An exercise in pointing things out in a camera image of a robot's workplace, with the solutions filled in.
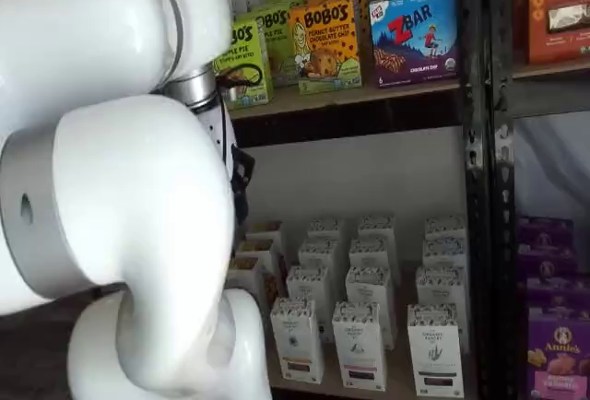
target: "yellow bobo's box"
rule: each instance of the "yellow bobo's box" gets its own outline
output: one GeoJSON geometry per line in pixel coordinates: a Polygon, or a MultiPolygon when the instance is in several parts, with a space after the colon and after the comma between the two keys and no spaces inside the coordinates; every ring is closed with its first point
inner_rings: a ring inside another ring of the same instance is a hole
{"type": "Polygon", "coordinates": [[[300,93],[361,86],[358,24],[354,0],[330,0],[291,9],[289,29],[300,93]]]}

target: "green bobo's box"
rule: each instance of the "green bobo's box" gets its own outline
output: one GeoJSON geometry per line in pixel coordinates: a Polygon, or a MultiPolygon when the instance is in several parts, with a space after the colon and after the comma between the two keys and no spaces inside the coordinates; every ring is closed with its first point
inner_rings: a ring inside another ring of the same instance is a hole
{"type": "Polygon", "coordinates": [[[275,87],[296,85],[299,82],[299,71],[293,58],[289,36],[290,7],[290,2],[267,4],[242,16],[255,18],[264,26],[268,62],[275,87]]]}
{"type": "Polygon", "coordinates": [[[224,95],[230,110],[262,105],[273,97],[265,32],[263,25],[258,24],[255,18],[240,19],[233,23],[230,50],[218,57],[213,66],[216,75],[229,73],[229,78],[233,80],[257,80],[258,71],[250,66],[241,66],[245,64],[260,68],[262,80],[255,87],[235,87],[224,95]]]}

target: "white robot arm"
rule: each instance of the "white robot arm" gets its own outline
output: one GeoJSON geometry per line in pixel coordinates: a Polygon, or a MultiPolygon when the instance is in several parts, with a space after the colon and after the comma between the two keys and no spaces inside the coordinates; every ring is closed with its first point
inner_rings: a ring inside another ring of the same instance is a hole
{"type": "Polygon", "coordinates": [[[74,330],[76,400],[270,399],[255,302],[222,292],[226,1],[0,0],[0,18],[0,313],[125,282],[74,330]],[[183,103],[137,96],[164,85],[183,103]]]}

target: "purple box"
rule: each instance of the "purple box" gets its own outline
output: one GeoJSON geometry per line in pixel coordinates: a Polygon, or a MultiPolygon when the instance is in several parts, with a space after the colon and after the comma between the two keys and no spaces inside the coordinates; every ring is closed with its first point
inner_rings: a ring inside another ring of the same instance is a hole
{"type": "Polygon", "coordinates": [[[590,312],[529,308],[526,398],[585,400],[590,377],[590,312]]]}
{"type": "Polygon", "coordinates": [[[566,218],[522,216],[516,225],[518,243],[573,248],[573,221],[566,218]]]}
{"type": "Polygon", "coordinates": [[[573,249],[561,246],[518,245],[516,266],[519,279],[574,276],[578,261],[573,249]]]}
{"type": "Polygon", "coordinates": [[[589,277],[529,277],[526,302],[530,306],[590,309],[589,277]]]}

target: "shelf board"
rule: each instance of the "shelf board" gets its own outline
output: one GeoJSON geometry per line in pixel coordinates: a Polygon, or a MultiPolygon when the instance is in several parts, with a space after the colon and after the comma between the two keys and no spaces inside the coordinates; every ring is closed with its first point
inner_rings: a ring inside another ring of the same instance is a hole
{"type": "MultiPolygon", "coordinates": [[[[407,268],[403,275],[401,288],[395,288],[396,314],[399,334],[393,351],[386,351],[387,360],[387,386],[386,391],[376,392],[355,388],[345,388],[340,376],[340,366],[335,345],[323,345],[324,351],[324,378],[321,384],[294,382],[283,378],[278,361],[277,349],[274,339],[268,338],[266,343],[266,365],[270,386],[275,389],[297,391],[311,394],[332,395],[343,398],[358,398],[363,400],[415,400],[430,399],[436,397],[418,397],[414,387],[414,373],[410,357],[409,343],[407,339],[407,306],[417,299],[414,287],[415,269],[407,268]]],[[[475,362],[472,356],[463,356],[463,379],[465,384],[466,400],[477,400],[477,383],[475,375],[475,362]]]]}
{"type": "Polygon", "coordinates": [[[362,88],[346,89],[328,93],[302,95],[297,86],[277,88],[275,97],[267,105],[232,110],[233,121],[254,117],[272,116],[275,114],[315,110],[337,105],[361,103],[375,100],[417,96],[437,91],[447,91],[459,88],[457,79],[444,79],[407,86],[377,88],[370,79],[362,88]]]}

